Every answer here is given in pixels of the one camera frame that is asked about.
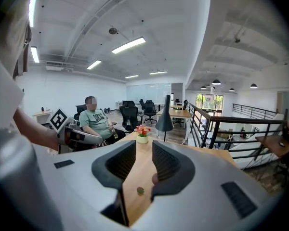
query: staircase railing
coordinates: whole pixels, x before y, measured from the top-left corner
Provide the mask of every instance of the staircase railing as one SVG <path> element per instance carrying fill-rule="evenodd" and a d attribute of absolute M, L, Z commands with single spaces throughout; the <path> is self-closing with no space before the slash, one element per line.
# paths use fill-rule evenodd
<path fill-rule="evenodd" d="M 276 112 L 274 111 L 240 105 L 236 103 L 233 104 L 232 111 L 254 119 L 273 119 L 276 115 Z"/>

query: robotic arm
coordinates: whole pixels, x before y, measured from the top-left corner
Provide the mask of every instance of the robotic arm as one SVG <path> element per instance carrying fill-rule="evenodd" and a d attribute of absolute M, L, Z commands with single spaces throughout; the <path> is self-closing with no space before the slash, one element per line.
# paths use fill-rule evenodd
<path fill-rule="evenodd" d="M 73 147 L 73 142 L 87 145 L 96 145 L 103 142 L 101 136 L 95 136 L 82 131 L 79 121 L 68 116 L 61 108 L 54 113 L 49 123 L 58 134 L 61 150 L 63 150 L 64 146 Z"/>

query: bottle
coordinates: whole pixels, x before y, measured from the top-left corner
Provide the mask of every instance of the bottle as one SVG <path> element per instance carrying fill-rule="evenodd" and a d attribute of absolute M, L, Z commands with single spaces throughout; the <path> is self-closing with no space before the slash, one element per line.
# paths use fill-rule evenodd
<path fill-rule="evenodd" d="M 112 133 L 113 133 L 115 139 L 117 139 L 117 138 L 118 138 L 118 134 L 117 134 L 117 132 L 115 131 L 115 129 L 112 129 L 111 131 L 112 131 Z"/>

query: red flowers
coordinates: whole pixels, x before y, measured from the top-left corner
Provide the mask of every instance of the red flowers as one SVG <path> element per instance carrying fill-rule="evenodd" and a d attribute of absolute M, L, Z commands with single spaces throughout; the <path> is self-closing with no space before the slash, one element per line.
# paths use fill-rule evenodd
<path fill-rule="evenodd" d="M 147 132 L 150 132 L 151 129 L 147 128 L 144 125 L 140 125 L 136 127 L 136 132 L 139 134 L 140 137 L 146 137 L 147 136 Z"/>

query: fluorescent light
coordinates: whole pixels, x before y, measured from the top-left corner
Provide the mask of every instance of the fluorescent light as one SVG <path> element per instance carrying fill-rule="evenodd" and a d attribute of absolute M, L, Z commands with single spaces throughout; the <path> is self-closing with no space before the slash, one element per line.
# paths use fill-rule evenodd
<path fill-rule="evenodd" d="M 29 22 L 30 27 L 34 27 L 34 8 L 37 0 L 30 0 L 29 2 Z"/>
<path fill-rule="evenodd" d="M 100 64 L 102 61 L 100 60 L 96 60 L 94 63 L 92 63 L 89 67 L 87 67 L 87 69 L 92 69 L 94 68 L 96 65 Z"/>
<path fill-rule="evenodd" d="M 34 59 L 35 63 L 39 63 L 39 56 L 38 56 L 38 51 L 36 47 L 31 47 L 31 53 Z"/>
<path fill-rule="evenodd" d="M 154 72 L 154 73 L 150 73 L 150 75 L 165 74 L 165 73 L 168 73 L 168 72 L 167 71 Z"/>
<path fill-rule="evenodd" d="M 139 45 L 139 44 L 142 44 L 142 43 L 145 43 L 145 39 L 143 37 L 141 37 L 139 39 L 136 39 L 134 41 L 131 41 L 131 42 L 127 43 L 127 44 L 124 44 L 124 45 L 114 49 L 111 52 L 114 53 L 114 54 L 117 54 L 117 53 L 119 53 L 119 52 L 121 52 L 123 50 L 126 50 L 126 49 L 128 49 L 130 47 L 133 47 L 133 46 L 136 46 L 136 45 Z"/>
<path fill-rule="evenodd" d="M 139 75 L 132 75 L 132 76 L 127 76 L 125 77 L 126 79 L 129 79 L 129 78 L 134 78 L 134 77 L 138 77 Z"/>

